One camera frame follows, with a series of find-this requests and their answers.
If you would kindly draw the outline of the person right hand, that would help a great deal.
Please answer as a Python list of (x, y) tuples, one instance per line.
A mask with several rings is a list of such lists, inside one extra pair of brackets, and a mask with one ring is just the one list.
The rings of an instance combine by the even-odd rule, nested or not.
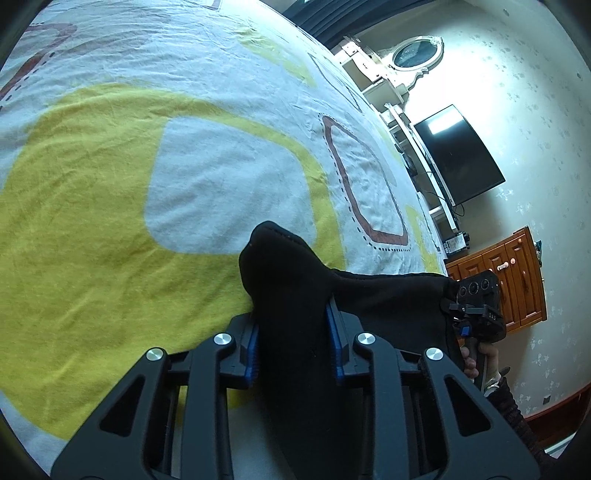
[(484, 394), (499, 387), (502, 379), (499, 351), (493, 344), (480, 343), (478, 350), (464, 345), (461, 353), (465, 361), (465, 375), (474, 383), (480, 382), (480, 390)]

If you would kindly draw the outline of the right forearm dark sleeve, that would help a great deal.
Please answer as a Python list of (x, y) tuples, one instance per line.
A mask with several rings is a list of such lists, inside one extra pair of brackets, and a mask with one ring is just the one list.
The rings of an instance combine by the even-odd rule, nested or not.
[(547, 454), (539, 445), (534, 432), (526, 422), (509, 388), (507, 379), (497, 372), (485, 384), (485, 397), (507, 421), (523, 444), (532, 454), (542, 473), (549, 470), (557, 460)]

